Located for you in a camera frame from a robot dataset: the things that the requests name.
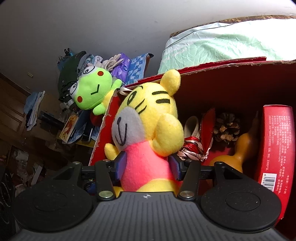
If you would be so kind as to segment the yellow tiger plush toy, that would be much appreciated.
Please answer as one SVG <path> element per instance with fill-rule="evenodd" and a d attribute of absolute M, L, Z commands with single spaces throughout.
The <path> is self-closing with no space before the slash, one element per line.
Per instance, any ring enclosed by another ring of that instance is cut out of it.
<path fill-rule="evenodd" d="M 126 153 L 117 192 L 178 192 L 181 183 L 173 176 L 168 156 L 184 144 L 173 98 L 180 85 L 180 73 L 171 69 L 159 83 L 138 85 L 121 103 L 112 123 L 113 143 L 104 146 L 110 160 Z"/>

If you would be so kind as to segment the red white ribbon bundle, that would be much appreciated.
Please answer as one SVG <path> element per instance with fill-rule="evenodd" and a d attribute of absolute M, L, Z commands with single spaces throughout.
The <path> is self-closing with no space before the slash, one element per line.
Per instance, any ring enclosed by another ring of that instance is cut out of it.
<path fill-rule="evenodd" d="M 184 144 L 177 155 L 183 161 L 205 161 L 209 156 L 209 151 L 213 144 L 212 133 L 210 133 L 210 142 L 202 142 L 201 124 L 196 116 L 187 119 L 184 126 Z"/>

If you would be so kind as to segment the colourful picture book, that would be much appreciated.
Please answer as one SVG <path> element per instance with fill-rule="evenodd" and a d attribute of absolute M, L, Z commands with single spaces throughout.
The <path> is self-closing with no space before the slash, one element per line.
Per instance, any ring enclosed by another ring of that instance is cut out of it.
<path fill-rule="evenodd" d="M 71 134 L 75 128 L 75 125 L 78 121 L 79 117 L 77 114 L 73 113 L 70 115 L 69 119 L 67 120 L 64 128 L 62 129 L 62 132 L 59 135 L 59 138 L 67 143 L 69 138 L 71 137 Z"/>

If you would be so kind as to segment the brown pine cone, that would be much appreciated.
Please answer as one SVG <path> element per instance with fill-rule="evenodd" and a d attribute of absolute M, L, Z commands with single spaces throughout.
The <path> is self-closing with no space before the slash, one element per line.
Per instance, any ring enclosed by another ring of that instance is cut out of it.
<path fill-rule="evenodd" d="M 217 142 L 225 142 L 228 145 L 238 140 L 240 135 L 240 120 L 233 113 L 218 113 L 213 137 Z"/>

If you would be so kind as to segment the orange gourd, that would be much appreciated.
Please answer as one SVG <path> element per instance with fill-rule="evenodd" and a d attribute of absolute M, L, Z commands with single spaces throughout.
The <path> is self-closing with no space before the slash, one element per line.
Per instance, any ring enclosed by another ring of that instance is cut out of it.
<path fill-rule="evenodd" d="M 215 162 L 224 162 L 239 172 L 243 172 L 242 165 L 245 161 L 253 158 L 258 149 L 256 134 L 247 132 L 241 135 L 236 141 L 234 155 L 220 155 L 212 159 L 208 166 L 214 166 Z"/>

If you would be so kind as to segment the green frog plush toy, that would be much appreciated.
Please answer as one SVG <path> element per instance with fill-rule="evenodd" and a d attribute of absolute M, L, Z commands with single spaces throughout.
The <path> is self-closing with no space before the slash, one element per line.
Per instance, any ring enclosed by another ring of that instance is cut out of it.
<path fill-rule="evenodd" d="M 69 93 L 81 110 L 91 109 L 94 115 L 102 115 L 106 113 L 114 91 L 121 85 L 122 81 L 113 78 L 106 69 L 90 65 Z"/>

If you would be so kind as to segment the purple tissue pack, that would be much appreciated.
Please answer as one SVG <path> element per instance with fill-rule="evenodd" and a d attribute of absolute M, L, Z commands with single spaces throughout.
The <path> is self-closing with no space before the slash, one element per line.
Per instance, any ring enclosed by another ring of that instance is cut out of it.
<path fill-rule="evenodd" d="M 126 54 L 120 53 L 119 59 L 122 61 L 113 68 L 111 75 L 112 77 L 120 79 L 123 83 L 125 83 L 130 66 L 130 58 L 126 56 Z"/>

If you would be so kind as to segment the blue checkered towel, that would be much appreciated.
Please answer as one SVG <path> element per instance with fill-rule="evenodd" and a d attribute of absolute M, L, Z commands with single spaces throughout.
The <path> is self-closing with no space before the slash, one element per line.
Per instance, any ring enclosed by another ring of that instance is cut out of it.
<path fill-rule="evenodd" d="M 151 53 L 145 53 L 131 59 L 124 86 L 137 83 L 138 80 L 144 78 L 149 61 L 153 56 Z"/>

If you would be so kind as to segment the red printed carton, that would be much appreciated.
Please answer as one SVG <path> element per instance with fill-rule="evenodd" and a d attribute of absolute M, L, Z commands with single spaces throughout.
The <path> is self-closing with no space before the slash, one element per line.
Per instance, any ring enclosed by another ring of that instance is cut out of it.
<path fill-rule="evenodd" d="M 265 105 L 256 178 L 281 202 L 278 221 L 283 219 L 295 170 L 295 122 L 292 107 Z"/>

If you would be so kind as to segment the dark green cap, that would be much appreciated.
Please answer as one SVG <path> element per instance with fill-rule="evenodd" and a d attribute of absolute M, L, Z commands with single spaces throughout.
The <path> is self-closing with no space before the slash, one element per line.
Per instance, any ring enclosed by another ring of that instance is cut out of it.
<path fill-rule="evenodd" d="M 68 102 L 71 99 L 69 89 L 77 81 L 78 66 L 80 62 L 84 63 L 83 57 L 86 57 L 86 51 L 68 56 L 67 61 L 64 62 L 57 85 L 60 102 Z"/>

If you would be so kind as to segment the green cartoon bear bedsheet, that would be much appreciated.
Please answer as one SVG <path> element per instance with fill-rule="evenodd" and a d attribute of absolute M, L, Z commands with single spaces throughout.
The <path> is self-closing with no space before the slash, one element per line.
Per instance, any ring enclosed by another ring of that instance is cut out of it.
<path fill-rule="evenodd" d="M 171 37 L 158 73 L 232 59 L 295 59 L 295 19 L 212 23 Z"/>

